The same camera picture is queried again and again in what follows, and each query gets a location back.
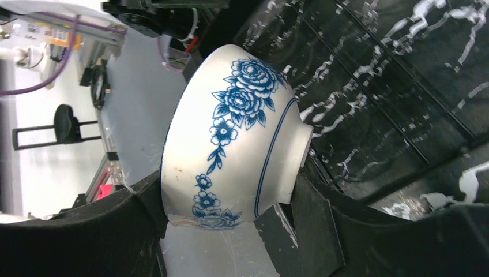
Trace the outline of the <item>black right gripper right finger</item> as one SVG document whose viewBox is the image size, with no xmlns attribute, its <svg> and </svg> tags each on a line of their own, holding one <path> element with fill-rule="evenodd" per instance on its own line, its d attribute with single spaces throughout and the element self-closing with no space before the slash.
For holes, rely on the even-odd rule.
<svg viewBox="0 0 489 277">
<path fill-rule="evenodd" d="M 418 221 L 298 176 L 292 218 L 255 221 L 281 276 L 487 276 L 488 208 L 459 205 Z"/>
</svg>

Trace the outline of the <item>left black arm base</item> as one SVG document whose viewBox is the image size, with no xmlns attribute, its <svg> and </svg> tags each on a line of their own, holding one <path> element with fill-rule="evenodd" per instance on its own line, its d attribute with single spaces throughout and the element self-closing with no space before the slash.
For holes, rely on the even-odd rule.
<svg viewBox="0 0 489 277">
<path fill-rule="evenodd" d="M 105 1 L 102 11 L 150 38 L 167 35 L 192 40 L 198 28 L 198 11 L 226 8 L 228 1 Z"/>
</svg>

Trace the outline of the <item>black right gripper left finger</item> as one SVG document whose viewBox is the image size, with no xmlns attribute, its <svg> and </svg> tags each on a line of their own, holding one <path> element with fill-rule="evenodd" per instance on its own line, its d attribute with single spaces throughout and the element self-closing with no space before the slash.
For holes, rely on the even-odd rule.
<svg viewBox="0 0 489 277">
<path fill-rule="evenodd" d="M 165 276 L 160 173 L 92 203 L 1 225 L 2 276 Z"/>
</svg>

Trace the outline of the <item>blue patterned bowl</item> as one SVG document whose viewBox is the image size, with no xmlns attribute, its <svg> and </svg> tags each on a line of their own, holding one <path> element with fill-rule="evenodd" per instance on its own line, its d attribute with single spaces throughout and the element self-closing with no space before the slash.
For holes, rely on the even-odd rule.
<svg viewBox="0 0 489 277">
<path fill-rule="evenodd" d="M 187 83 L 165 138 L 168 221 L 233 230 L 289 204 L 312 136 L 280 72 L 239 46 L 216 49 Z"/>
</svg>

